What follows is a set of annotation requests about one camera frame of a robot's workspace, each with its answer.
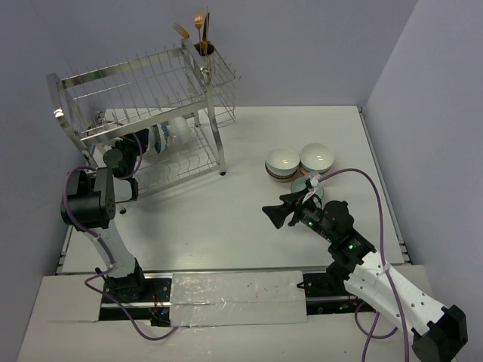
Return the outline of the white bowl front stack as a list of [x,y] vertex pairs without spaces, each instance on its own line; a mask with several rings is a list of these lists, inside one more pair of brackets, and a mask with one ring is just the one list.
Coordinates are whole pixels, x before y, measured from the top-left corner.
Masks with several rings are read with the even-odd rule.
[[157,125],[148,128],[148,138],[144,156],[158,155],[164,150],[162,145],[162,135]]

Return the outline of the blue floral bowl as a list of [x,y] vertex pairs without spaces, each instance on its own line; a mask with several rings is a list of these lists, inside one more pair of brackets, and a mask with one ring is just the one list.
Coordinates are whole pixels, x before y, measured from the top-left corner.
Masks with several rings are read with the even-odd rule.
[[166,123],[161,123],[157,125],[158,133],[159,133],[159,141],[158,141],[158,153],[163,152],[169,147],[171,143],[171,132],[169,129],[169,125]]

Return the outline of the white bowl dark band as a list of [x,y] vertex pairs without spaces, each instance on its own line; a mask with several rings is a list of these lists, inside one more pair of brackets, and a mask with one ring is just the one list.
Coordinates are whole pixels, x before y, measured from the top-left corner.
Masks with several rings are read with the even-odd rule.
[[192,128],[183,116],[171,119],[169,126],[177,145],[183,146],[192,139]]

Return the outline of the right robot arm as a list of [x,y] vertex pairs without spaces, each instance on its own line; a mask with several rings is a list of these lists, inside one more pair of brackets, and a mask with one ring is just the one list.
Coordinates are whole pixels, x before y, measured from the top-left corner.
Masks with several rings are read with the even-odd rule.
[[281,204],[262,211],[280,229],[306,225],[329,242],[333,262],[327,269],[328,286],[337,295],[350,293],[365,301],[412,340],[421,361],[451,361],[468,341],[466,315],[457,306],[445,306],[424,293],[389,263],[358,233],[345,201],[319,207],[303,192],[282,195]]

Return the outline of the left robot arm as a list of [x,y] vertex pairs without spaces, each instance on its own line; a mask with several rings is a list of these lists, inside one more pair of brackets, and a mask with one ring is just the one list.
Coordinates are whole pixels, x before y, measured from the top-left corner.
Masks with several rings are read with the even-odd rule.
[[63,221],[88,237],[104,261],[107,271],[96,273],[104,279],[105,293],[125,303],[142,299],[147,281],[115,225],[116,204],[137,200],[139,184],[134,174],[148,145],[147,129],[128,134],[103,155],[104,167],[68,172],[60,207]]

